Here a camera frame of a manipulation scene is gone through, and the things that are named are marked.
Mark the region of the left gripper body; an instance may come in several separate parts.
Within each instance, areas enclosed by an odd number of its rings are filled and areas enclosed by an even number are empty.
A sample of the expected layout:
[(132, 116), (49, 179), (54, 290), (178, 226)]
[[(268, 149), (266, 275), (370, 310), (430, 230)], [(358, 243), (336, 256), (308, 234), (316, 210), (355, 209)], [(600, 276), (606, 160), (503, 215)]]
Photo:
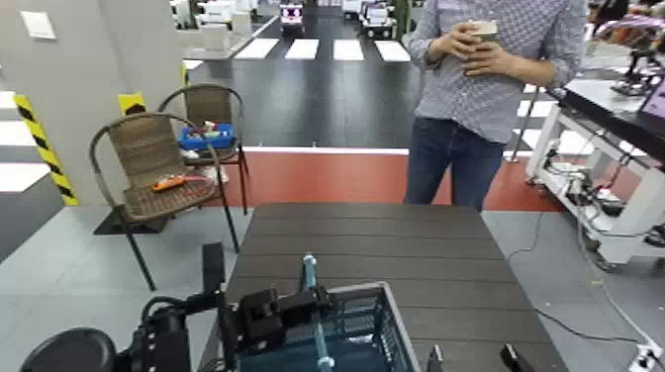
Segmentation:
[(283, 321), (275, 289), (265, 289), (243, 296), (232, 306), (221, 294), (218, 328), (223, 356), (227, 364), (236, 364), (244, 352), (257, 354), (274, 346), (283, 337)]

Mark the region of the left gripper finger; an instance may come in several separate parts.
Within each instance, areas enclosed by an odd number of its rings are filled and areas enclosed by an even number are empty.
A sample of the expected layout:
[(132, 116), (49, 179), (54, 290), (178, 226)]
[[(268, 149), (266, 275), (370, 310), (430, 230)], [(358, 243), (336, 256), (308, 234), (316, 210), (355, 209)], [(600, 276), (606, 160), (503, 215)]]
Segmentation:
[(314, 286), (282, 298), (282, 322), (285, 326), (305, 324), (314, 315), (326, 315), (332, 310), (332, 297), (323, 286)]
[(226, 282), (225, 251), (220, 241), (202, 245), (202, 279), (206, 293), (219, 290)]

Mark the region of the bystander right hand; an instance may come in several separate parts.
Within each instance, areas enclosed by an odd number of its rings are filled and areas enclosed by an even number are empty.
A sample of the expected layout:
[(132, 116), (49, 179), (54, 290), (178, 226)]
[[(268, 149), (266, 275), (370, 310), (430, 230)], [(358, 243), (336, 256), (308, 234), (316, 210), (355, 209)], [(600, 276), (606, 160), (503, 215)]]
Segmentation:
[(452, 27), (449, 33), (434, 40), (428, 50), (430, 61), (439, 61), (450, 54), (462, 60), (475, 51), (478, 40), (473, 36), (477, 27), (471, 23), (460, 23)]

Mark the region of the bystander left hand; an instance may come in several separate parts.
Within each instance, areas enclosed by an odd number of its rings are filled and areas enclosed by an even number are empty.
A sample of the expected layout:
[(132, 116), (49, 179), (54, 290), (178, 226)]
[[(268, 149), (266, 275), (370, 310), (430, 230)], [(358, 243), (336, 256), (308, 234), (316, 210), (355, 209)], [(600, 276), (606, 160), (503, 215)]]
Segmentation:
[(511, 76), (513, 56), (494, 42), (483, 43), (467, 55), (462, 67), (465, 76)]

